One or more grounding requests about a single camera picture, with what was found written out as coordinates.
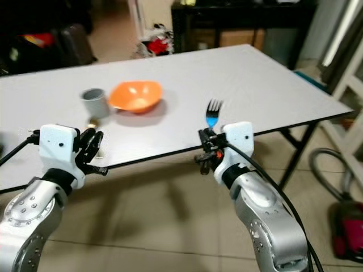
vacuum hose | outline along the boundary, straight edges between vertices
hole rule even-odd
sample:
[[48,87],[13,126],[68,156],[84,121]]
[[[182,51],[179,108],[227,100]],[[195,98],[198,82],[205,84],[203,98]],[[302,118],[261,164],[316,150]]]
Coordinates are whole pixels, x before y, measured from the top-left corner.
[[[322,172],[318,168],[317,164],[317,157],[320,154],[328,154],[333,157],[336,157],[340,160],[345,168],[343,180],[341,183],[341,192],[335,189],[323,176]],[[316,179],[323,185],[337,200],[352,200],[351,194],[349,193],[349,189],[351,187],[351,183],[353,181],[353,173],[351,169],[348,167],[347,163],[345,162],[344,158],[342,157],[341,153],[329,149],[329,148],[318,148],[315,149],[309,156],[309,166],[311,171],[313,172]]]

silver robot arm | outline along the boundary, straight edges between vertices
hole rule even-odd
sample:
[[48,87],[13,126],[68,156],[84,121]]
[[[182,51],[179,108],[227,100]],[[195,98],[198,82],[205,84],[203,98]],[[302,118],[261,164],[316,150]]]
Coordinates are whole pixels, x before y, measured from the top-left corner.
[[261,272],[308,271],[306,236],[298,222],[286,211],[278,193],[250,164],[232,149],[223,146],[229,142],[248,156],[254,150],[251,123],[226,125],[221,136],[210,129],[200,130],[206,154],[196,157],[201,173],[214,170],[219,184],[230,191],[238,218],[248,229]]
[[39,144],[45,175],[34,178],[5,208],[0,222],[1,272],[36,271],[45,242],[61,222],[68,195],[84,185],[86,174],[108,172],[87,164],[99,149],[102,132],[88,129],[79,135],[71,127],[45,125],[38,136],[32,143]]

blue fork handle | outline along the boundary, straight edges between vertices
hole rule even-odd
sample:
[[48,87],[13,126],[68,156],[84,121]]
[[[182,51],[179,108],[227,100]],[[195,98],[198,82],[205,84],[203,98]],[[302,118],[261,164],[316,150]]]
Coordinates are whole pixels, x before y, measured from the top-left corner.
[[207,117],[206,118],[206,122],[209,126],[210,129],[214,128],[214,126],[216,125],[218,121],[218,118],[217,117]]

orange bowl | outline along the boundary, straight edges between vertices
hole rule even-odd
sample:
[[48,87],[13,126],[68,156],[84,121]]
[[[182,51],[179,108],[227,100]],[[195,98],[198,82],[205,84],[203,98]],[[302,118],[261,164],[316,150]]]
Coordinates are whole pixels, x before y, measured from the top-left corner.
[[142,113],[156,105],[163,95],[161,85],[155,81],[129,81],[118,85],[108,103],[117,109]]

vacuum cleaner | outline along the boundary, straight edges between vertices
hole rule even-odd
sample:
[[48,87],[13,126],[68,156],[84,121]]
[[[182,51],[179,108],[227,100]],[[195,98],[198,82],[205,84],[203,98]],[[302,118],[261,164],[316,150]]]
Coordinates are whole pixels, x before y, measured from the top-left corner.
[[[343,163],[345,174],[341,182],[341,192],[335,189],[318,169],[316,159],[321,154],[334,156]],[[328,209],[331,241],[335,257],[363,263],[363,203],[355,201],[350,194],[353,181],[352,171],[339,152],[328,148],[314,150],[310,154],[309,165],[316,179],[338,201]]]

